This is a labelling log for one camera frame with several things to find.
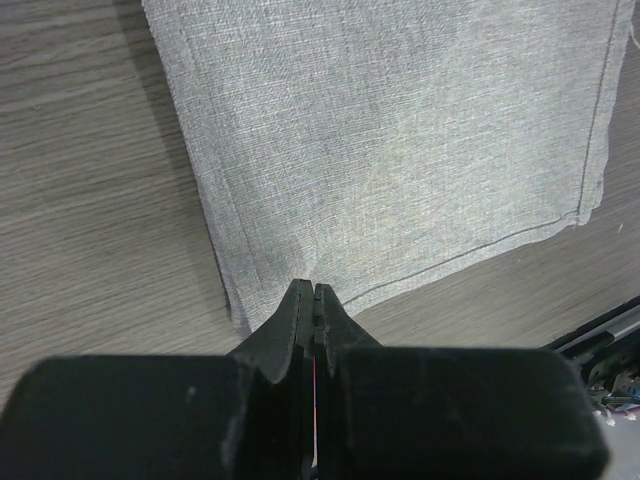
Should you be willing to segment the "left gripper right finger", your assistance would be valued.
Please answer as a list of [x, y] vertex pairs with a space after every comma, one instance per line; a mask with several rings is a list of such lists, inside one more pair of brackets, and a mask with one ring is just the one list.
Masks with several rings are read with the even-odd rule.
[[318, 479], [345, 479], [350, 472], [348, 408], [337, 355], [342, 350], [378, 347], [380, 343], [347, 314], [328, 284], [315, 286], [313, 322], [315, 474]]

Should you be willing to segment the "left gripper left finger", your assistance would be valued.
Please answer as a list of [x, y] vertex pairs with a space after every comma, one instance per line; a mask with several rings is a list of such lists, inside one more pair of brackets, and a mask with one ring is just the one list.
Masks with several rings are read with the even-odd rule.
[[314, 289], [292, 281], [230, 356], [251, 369], [233, 433], [236, 479], [309, 479], [314, 458]]

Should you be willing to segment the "grey cloth napkin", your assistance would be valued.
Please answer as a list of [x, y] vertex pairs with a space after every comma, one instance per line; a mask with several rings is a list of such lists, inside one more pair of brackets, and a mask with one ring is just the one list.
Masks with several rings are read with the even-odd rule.
[[238, 330], [586, 224], [631, 1], [147, 1]]

